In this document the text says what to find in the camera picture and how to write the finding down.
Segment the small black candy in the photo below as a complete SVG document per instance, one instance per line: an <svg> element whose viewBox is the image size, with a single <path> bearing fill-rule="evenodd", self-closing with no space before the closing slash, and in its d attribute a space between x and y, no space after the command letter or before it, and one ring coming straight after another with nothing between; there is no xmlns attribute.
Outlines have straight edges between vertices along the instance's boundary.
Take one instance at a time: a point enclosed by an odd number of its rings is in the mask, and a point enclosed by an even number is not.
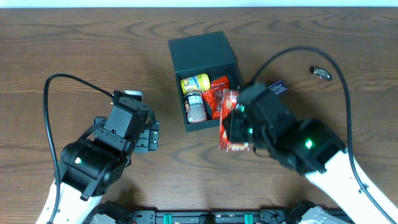
<svg viewBox="0 0 398 224"><path fill-rule="evenodd" d="M316 67L316 66L310 66L309 67L309 72L314 74L316 77L331 81L333 79L332 75L325 70L324 68Z"/></svg>

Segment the blue Eclipse mints box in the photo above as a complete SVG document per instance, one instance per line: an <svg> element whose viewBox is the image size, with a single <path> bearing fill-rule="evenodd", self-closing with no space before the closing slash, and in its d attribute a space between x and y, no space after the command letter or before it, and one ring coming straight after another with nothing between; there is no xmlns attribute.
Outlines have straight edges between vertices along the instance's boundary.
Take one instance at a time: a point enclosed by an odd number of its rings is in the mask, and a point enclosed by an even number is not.
<svg viewBox="0 0 398 224"><path fill-rule="evenodd" d="M279 80L279 81L273 83L272 85L270 85L269 89L275 95L279 95L279 94L287 91L287 87L284 85L282 80Z"/></svg>

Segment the yellow snack cup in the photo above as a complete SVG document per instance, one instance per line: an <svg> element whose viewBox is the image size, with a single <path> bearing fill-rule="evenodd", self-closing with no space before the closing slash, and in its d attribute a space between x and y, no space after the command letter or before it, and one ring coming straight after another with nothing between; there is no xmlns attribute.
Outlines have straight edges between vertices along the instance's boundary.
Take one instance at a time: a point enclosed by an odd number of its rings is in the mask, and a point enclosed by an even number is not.
<svg viewBox="0 0 398 224"><path fill-rule="evenodd" d="M207 91L211 88L211 82L206 73L184 78L180 81L180 86L184 95L193 91Z"/></svg>

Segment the Hello Panda biscuit box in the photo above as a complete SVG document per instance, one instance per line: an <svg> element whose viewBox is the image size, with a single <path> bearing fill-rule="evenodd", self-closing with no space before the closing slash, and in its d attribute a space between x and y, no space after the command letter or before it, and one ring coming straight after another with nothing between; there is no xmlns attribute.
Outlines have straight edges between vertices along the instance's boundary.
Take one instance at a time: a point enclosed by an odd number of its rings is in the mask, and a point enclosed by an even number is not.
<svg viewBox="0 0 398 224"><path fill-rule="evenodd" d="M237 97L239 91L237 90L223 90L223 98L221 101L221 113L220 113L220 141L219 150L224 152L248 152L251 147L245 142L231 142L228 138L228 134L231 132L227 129L226 125L223 124L223 120L228 117L230 112L236 109L238 104Z"/></svg>

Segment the red candy bag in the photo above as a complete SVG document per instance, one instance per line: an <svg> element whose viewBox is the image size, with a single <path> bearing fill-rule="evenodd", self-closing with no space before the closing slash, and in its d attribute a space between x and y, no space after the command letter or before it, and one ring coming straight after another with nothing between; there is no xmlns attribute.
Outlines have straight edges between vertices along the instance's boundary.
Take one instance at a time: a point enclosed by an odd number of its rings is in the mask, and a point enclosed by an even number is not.
<svg viewBox="0 0 398 224"><path fill-rule="evenodd" d="M220 117L224 89L229 89L229 79L227 76L213 80L211 82L211 88L202 93L203 99L211 109L212 119L218 119Z"/></svg>

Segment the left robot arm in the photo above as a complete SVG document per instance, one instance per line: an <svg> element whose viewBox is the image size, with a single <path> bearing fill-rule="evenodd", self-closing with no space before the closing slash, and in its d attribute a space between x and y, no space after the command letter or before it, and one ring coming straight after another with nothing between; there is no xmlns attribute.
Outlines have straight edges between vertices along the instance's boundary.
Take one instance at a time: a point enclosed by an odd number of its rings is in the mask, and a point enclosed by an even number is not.
<svg viewBox="0 0 398 224"><path fill-rule="evenodd" d="M104 129L105 122L106 118L96 117L87 132L65 146L58 165L60 186L51 186L37 223L90 223L102 196L130 165L131 157L116 155L110 142L87 138L105 134L115 137L117 146L128 146L125 139Z"/></svg>

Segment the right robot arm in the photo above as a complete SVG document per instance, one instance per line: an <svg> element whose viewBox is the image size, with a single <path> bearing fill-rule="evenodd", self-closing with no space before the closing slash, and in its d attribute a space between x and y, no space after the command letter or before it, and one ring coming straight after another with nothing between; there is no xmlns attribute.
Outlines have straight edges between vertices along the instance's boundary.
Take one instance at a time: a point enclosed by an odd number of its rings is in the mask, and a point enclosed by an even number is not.
<svg viewBox="0 0 398 224"><path fill-rule="evenodd" d="M282 166L324 191L355 223L397 223L397 207L364 173L352 150L319 120L232 110L221 114L220 133L235 145L267 149Z"/></svg>

